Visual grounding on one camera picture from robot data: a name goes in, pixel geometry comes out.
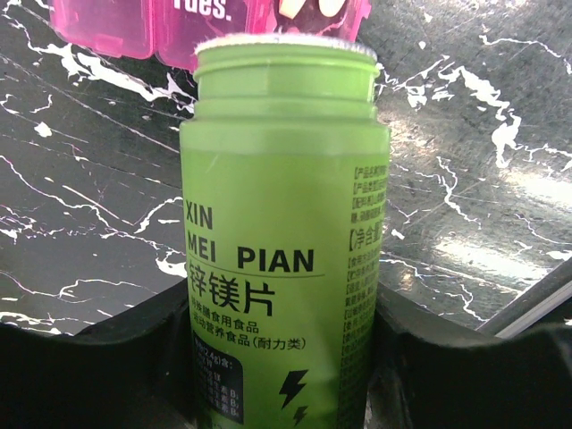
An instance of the black holder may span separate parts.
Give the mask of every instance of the black holder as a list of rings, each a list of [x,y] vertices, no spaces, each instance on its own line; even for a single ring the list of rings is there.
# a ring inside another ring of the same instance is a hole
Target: black holder
[[[187,282],[90,326],[46,337],[0,325],[0,427],[188,428],[195,403]],[[566,428],[572,330],[500,341],[382,285],[371,429]]]

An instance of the product label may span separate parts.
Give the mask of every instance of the product label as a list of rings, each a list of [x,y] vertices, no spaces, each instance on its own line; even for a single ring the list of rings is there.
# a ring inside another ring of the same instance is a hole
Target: product label
[[[182,160],[200,429],[363,427],[387,157]]]
[[[320,13],[323,16],[332,17],[341,11],[346,0],[327,0],[318,2],[317,10],[314,2],[308,0],[281,0],[278,2],[278,13],[288,18],[294,19],[300,13],[300,10],[306,6],[311,8],[314,13]]]
[[[173,0],[177,10],[196,13],[203,16],[212,16],[217,20],[230,21],[226,14],[226,0]]]

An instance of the black marble surface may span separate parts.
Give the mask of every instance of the black marble surface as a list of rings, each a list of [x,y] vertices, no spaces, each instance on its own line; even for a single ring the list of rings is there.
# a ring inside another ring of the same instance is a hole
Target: black marble surface
[[[572,257],[572,4],[373,3],[381,279],[476,328]],[[76,333],[185,275],[177,127],[196,87],[66,44],[44,0],[0,11],[0,321]]]

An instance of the green plastic bottle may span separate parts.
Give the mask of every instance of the green plastic bottle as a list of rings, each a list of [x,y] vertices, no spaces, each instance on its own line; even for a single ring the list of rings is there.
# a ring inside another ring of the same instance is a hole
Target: green plastic bottle
[[[390,132],[375,54],[231,35],[181,126],[199,429],[361,429]]]

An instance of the black lightning bolt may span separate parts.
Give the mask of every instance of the black lightning bolt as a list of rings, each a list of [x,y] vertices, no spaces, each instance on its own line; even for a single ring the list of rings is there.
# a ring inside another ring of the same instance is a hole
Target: black lightning bolt
[[[282,409],[290,404],[290,401],[294,399],[296,395],[300,393],[300,391],[306,385],[305,383],[300,383],[300,380],[306,375],[307,369],[303,369],[301,371],[290,371],[286,376],[286,380],[284,380],[284,384],[280,389],[281,395],[286,395],[284,399],[284,405],[282,405]]]
[[[294,420],[296,424],[294,426],[298,426],[298,423],[302,421],[302,419],[306,416],[306,409],[307,407],[298,407],[296,410],[296,414],[294,415]]]

